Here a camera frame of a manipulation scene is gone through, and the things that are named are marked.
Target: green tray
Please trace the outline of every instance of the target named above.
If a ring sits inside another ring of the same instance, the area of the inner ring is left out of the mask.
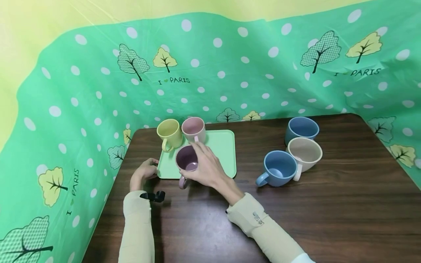
[[[182,146],[189,143],[186,138],[183,138],[183,140]],[[205,145],[219,158],[226,175],[233,178],[237,173],[234,133],[230,130],[207,130]],[[169,153],[161,153],[158,164],[159,178],[180,179],[181,175],[175,162],[176,153],[179,149],[177,148]]]

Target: arm sleeve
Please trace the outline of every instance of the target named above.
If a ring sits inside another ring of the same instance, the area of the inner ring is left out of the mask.
[[[151,205],[140,197],[145,191],[128,193],[123,201],[125,225],[119,263],[154,263],[155,245],[151,225]]]
[[[272,263],[315,263],[249,193],[227,209],[228,219],[253,238]]]

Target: right hand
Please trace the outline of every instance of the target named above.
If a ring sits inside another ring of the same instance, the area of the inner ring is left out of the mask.
[[[198,167],[192,172],[180,170],[180,174],[187,179],[192,179],[202,185],[216,188],[221,181],[229,179],[224,172],[219,159],[212,150],[201,142],[190,143],[195,149]]]

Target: mug rim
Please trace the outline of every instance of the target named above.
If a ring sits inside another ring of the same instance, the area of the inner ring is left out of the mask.
[[[319,156],[319,158],[318,158],[317,160],[315,160],[315,161],[313,161],[313,162],[299,161],[299,160],[297,160],[297,159],[296,159],[296,161],[298,161],[298,162],[302,162],[302,163],[306,163],[306,164],[314,164],[314,163],[319,162],[319,161],[322,159],[322,157],[323,157],[323,149],[322,149],[322,147],[320,147],[320,145],[319,145],[316,141],[314,141],[314,140],[312,140],[312,139],[309,139],[309,138],[306,138],[306,137],[296,137],[296,138],[294,138],[294,139],[290,140],[290,141],[289,141],[289,143],[288,143],[288,145],[287,145],[287,150],[288,150],[289,154],[290,154],[290,155],[291,155],[294,159],[296,158],[296,157],[295,157],[295,155],[293,155],[293,154],[291,153],[290,144],[291,144],[291,142],[292,142],[292,141],[294,141],[294,140],[299,140],[299,139],[308,140],[308,141],[310,141],[310,142],[314,143],[314,144],[315,144],[315,145],[319,148],[319,150],[320,150],[320,156]]]
[[[275,153],[275,152],[281,152],[281,153],[286,154],[286,155],[288,155],[289,157],[291,157],[291,159],[292,159],[292,160],[294,160],[294,163],[295,163],[295,171],[293,172],[293,174],[292,174],[292,175],[290,175],[290,176],[288,176],[288,177],[277,177],[276,175],[273,175],[272,173],[270,173],[270,175],[272,175],[272,176],[274,176],[274,177],[276,177],[276,178],[278,178],[278,179],[290,179],[290,178],[294,177],[294,176],[295,176],[295,174],[297,173],[297,170],[298,170],[298,163],[297,163],[297,160],[294,158],[294,156],[292,156],[289,152],[286,152],[286,151],[274,150],[274,151],[270,151],[270,152],[268,152],[268,153],[265,155],[264,160],[263,160],[263,165],[264,165],[265,170],[266,170],[266,171],[269,171],[269,169],[268,169],[268,168],[267,168],[267,166],[266,166],[266,158],[268,157],[268,155],[269,155],[269,154],[272,154],[272,153]]]
[[[162,136],[162,135],[160,135],[159,134],[159,127],[161,126],[161,124],[163,124],[164,122],[166,122],[166,121],[169,121],[169,120],[174,120],[174,121],[176,121],[176,123],[177,123],[177,129],[176,129],[176,131],[175,132],[173,132],[172,134],[170,134],[170,135],[167,135],[167,136]],[[179,130],[179,128],[180,128],[180,123],[178,122],[178,120],[176,120],[176,119],[166,119],[166,120],[163,120],[159,125],[158,125],[158,127],[157,127],[157,135],[159,136],[159,137],[162,137],[162,138],[168,138],[168,137],[171,137],[171,136],[173,136],[174,134],[176,134],[177,133],[177,131]]]
[[[184,131],[184,129],[183,129],[183,125],[184,125],[184,123],[185,123],[187,120],[189,120],[189,119],[194,119],[194,118],[200,119],[200,120],[202,121],[202,123],[203,123],[203,127],[202,127],[202,129],[201,129],[200,131],[198,131],[197,133],[186,133],[186,132]],[[202,118],[200,118],[200,117],[190,117],[190,118],[187,118],[185,121],[183,121],[183,123],[182,123],[182,125],[181,125],[181,131],[182,131],[184,134],[186,134],[186,135],[191,135],[191,136],[193,136],[193,135],[197,135],[197,134],[201,133],[204,129],[205,129],[205,121],[204,121]]]
[[[314,135],[311,135],[311,136],[302,136],[302,135],[297,134],[295,131],[293,131],[293,129],[291,128],[291,122],[292,122],[292,120],[294,120],[294,119],[300,119],[300,118],[302,118],[302,119],[307,119],[307,120],[312,121],[312,122],[316,125],[316,127],[317,127],[317,132],[316,132]],[[319,127],[319,125],[317,124],[317,122],[315,122],[314,120],[312,120],[312,119],[310,119],[310,118],[308,118],[308,117],[304,117],[304,116],[298,116],[298,117],[294,117],[294,118],[290,119],[290,120],[289,120],[289,122],[288,122],[288,128],[289,128],[289,130],[290,130],[293,134],[295,134],[295,135],[297,135],[297,136],[299,136],[299,137],[303,137],[303,138],[311,138],[311,137],[315,137],[315,136],[317,136],[317,134],[319,134],[319,132],[320,132],[320,127]]]

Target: wooden table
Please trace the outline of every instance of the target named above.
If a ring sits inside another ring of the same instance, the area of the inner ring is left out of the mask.
[[[421,193],[369,127],[356,115],[313,118],[322,160],[299,182],[257,188],[263,158],[285,150],[288,119],[206,125],[235,133],[235,181],[252,194],[318,263],[421,262]],[[117,262],[123,234],[123,199],[134,170],[159,158],[155,129],[135,132],[84,262]],[[153,204],[156,263],[268,262],[252,239],[226,218],[227,203],[214,190],[155,180],[166,192]]]

